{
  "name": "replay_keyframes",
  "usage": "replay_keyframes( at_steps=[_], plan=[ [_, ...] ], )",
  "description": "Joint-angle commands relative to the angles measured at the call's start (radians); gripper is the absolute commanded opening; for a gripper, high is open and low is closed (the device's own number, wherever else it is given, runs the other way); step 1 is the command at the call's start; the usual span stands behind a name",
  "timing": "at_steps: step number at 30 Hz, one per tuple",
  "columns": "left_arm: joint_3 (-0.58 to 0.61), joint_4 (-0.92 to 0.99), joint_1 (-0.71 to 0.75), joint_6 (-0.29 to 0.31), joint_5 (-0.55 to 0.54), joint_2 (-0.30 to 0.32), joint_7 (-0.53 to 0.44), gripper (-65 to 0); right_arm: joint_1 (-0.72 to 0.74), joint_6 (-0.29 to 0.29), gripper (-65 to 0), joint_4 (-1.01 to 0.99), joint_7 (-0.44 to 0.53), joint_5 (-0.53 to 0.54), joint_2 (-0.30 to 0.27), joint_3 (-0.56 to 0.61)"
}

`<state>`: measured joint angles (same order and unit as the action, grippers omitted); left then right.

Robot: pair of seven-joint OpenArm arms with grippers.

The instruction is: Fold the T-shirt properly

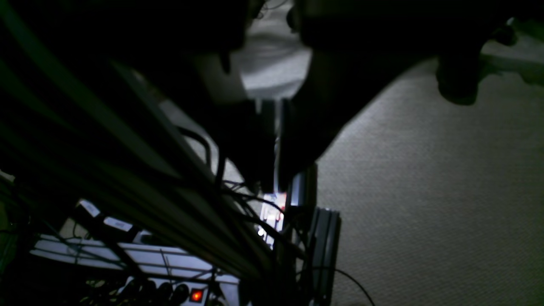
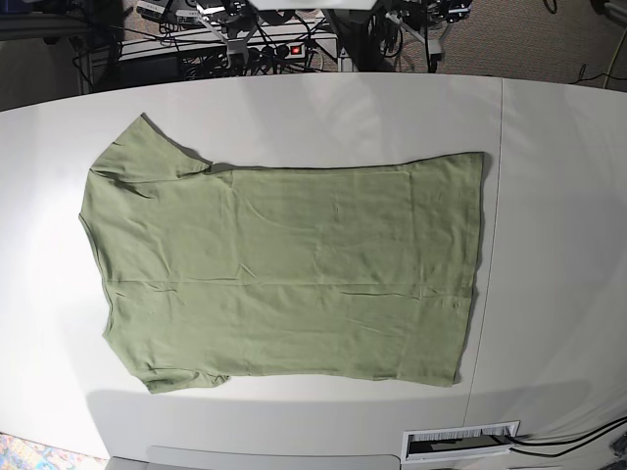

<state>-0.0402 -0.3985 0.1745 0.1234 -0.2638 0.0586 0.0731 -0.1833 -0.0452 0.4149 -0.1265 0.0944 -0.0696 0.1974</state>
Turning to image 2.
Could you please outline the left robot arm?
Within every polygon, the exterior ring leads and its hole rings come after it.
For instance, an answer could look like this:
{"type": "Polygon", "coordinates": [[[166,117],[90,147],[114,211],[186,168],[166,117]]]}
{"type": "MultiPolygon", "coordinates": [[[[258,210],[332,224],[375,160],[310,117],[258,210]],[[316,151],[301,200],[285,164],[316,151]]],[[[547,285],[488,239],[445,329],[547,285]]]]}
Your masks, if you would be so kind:
{"type": "Polygon", "coordinates": [[[431,72],[444,60],[444,43],[452,27],[466,20],[472,0],[393,1],[385,18],[416,39],[425,52],[431,72]]]}

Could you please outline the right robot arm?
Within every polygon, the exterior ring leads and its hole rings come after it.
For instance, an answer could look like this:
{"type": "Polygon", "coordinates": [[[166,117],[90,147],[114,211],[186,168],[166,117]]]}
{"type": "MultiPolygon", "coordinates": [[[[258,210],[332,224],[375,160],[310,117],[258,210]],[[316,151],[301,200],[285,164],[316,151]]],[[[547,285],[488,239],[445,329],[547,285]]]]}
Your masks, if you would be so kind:
{"type": "Polygon", "coordinates": [[[226,48],[232,68],[243,68],[249,60],[248,42],[258,29],[257,15],[248,1],[197,1],[201,25],[226,48]]]}

